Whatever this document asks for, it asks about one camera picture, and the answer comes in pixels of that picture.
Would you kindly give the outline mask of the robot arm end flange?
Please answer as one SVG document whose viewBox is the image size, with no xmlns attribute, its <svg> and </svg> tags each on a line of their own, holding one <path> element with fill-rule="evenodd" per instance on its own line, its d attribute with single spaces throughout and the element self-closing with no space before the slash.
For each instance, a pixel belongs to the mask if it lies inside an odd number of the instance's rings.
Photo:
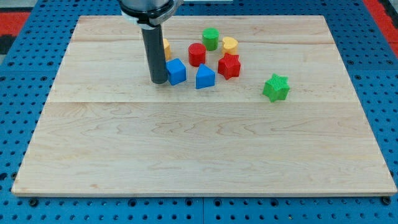
<svg viewBox="0 0 398 224">
<path fill-rule="evenodd" d="M 119 0 L 122 16 L 141 29 L 151 30 L 171 18 L 184 0 Z"/>
</svg>

